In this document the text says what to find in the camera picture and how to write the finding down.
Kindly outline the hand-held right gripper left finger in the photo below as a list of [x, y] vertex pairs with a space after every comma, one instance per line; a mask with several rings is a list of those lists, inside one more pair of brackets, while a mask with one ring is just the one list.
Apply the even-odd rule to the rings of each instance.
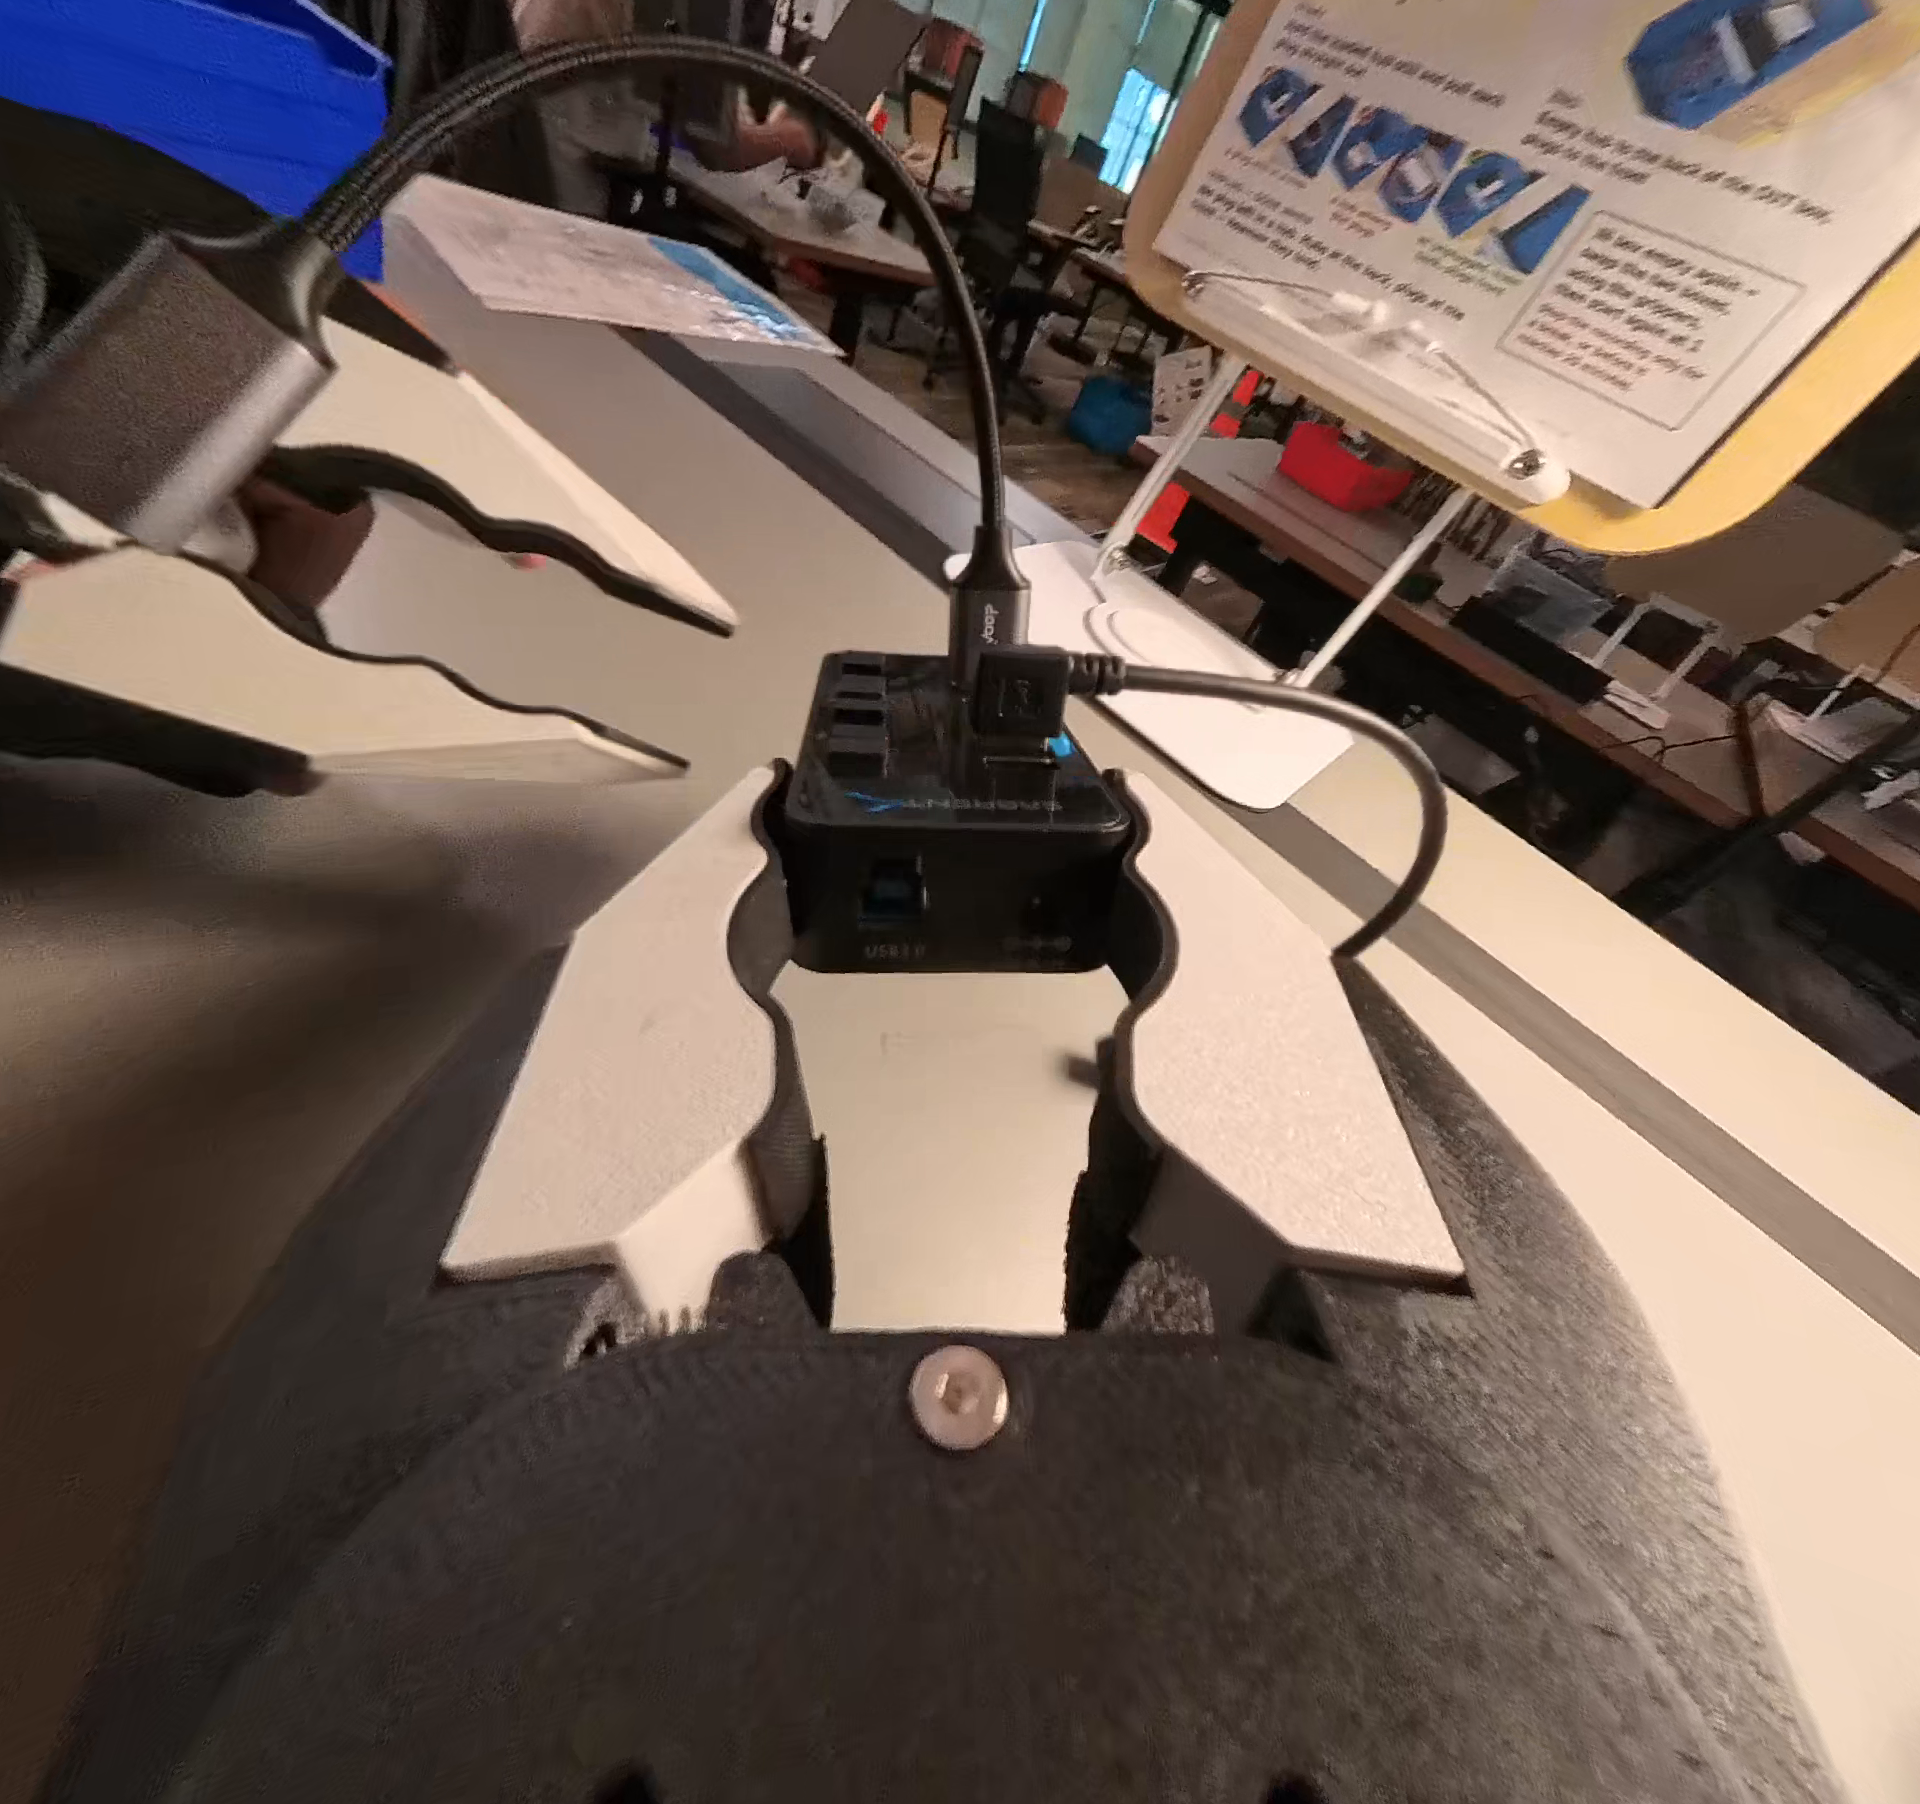
[[716, 1270], [804, 1239], [827, 1193], [774, 984], [793, 919], [770, 814], [728, 788], [570, 945], [443, 1244], [454, 1283], [608, 1270], [649, 1321], [709, 1313]]

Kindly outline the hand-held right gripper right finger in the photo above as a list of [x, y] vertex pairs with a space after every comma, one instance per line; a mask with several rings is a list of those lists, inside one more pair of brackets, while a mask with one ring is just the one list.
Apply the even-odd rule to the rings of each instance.
[[1125, 1006], [1069, 1208], [1069, 1329], [1099, 1329], [1145, 1260], [1191, 1276], [1227, 1335], [1304, 1276], [1469, 1296], [1334, 952], [1161, 785], [1111, 785], [1134, 823], [1109, 928]]

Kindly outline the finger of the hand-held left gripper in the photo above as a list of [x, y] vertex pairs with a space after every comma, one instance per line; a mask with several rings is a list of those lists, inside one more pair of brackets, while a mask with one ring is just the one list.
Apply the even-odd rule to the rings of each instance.
[[617, 785], [689, 772], [653, 744], [492, 701], [443, 666], [336, 652], [277, 623], [239, 580], [146, 551], [13, 588], [4, 662], [298, 752], [323, 778]]
[[685, 552], [463, 371], [342, 360], [260, 469], [310, 502], [421, 503], [492, 552], [538, 555], [629, 607], [736, 633], [736, 610]]

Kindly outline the large blue plastic bin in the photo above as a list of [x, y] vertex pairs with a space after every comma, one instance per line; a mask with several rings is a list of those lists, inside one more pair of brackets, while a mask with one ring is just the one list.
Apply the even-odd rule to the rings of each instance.
[[388, 62], [310, 0], [4, 0], [4, 102], [295, 217], [384, 134]]

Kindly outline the printed sheet in plastic sleeve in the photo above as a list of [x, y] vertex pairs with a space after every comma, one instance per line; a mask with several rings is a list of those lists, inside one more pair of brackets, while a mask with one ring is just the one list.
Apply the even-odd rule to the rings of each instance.
[[665, 334], [683, 344], [840, 357], [840, 345], [701, 244], [591, 226], [541, 207], [400, 210], [388, 259], [431, 257], [489, 312]]

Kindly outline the wooden desk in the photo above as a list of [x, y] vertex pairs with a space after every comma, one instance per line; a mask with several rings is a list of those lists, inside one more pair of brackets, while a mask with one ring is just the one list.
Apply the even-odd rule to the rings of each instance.
[[800, 187], [784, 181], [780, 168], [728, 174], [676, 157], [667, 177], [764, 253], [811, 265], [823, 276], [823, 295], [831, 299], [830, 341], [847, 357], [857, 351], [873, 299], [916, 296], [934, 285], [934, 270], [912, 242], [862, 217], [843, 229], [823, 226], [800, 200]]

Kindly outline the long wooden workbench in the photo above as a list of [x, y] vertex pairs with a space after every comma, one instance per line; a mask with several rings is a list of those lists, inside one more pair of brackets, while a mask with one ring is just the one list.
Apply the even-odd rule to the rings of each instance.
[[[1396, 515], [1348, 515], [1289, 480], [1270, 483], [1278, 450], [1265, 442], [1203, 437], [1174, 469], [1190, 511], [1174, 528], [1161, 567], [1167, 590], [1184, 590], [1191, 570], [1213, 564], [1265, 598], [1273, 588], [1309, 581], [1344, 607], [1358, 606], [1407, 544]], [[1917, 911], [1917, 823], [1889, 808], [1869, 811], [1875, 760], [1830, 760], [1799, 747], [1774, 706], [1731, 709], [1694, 685], [1668, 701], [1668, 726], [1646, 728], [1619, 703], [1574, 703], [1453, 626], [1433, 603], [1390, 593], [1334, 662], [1344, 683], [1390, 683], [1393, 709], [1432, 709], [1417, 683], [1442, 683], [1446, 701], [1501, 736], [1505, 754], [1524, 728], [1548, 732], [1553, 754], [1594, 760], [1607, 788], [1646, 788], [1712, 833], [1799, 837], [1846, 876]]]

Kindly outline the black office chair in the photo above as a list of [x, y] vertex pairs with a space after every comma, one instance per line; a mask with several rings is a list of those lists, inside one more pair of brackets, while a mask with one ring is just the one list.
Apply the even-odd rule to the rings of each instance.
[[984, 99], [974, 134], [974, 203], [954, 226], [954, 250], [988, 341], [998, 410], [1043, 319], [1060, 312], [1050, 282], [1027, 259], [1043, 168], [1033, 121]]

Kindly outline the red plastic bin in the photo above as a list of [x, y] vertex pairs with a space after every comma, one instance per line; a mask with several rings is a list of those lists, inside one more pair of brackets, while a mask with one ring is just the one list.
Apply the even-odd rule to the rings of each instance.
[[1417, 467], [1367, 437], [1348, 434], [1324, 417], [1302, 417], [1289, 427], [1278, 479], [1344, 512], [1378, 512], [1393, 508], [1414, 483]]

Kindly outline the instruction board on white stand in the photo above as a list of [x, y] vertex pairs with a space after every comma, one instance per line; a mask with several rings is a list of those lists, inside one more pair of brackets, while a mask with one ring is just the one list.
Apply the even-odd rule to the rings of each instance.
[[1122, 268], [1446, 521], [1712, 542], [1917, 360], [1917, 0], [1236, 0]]

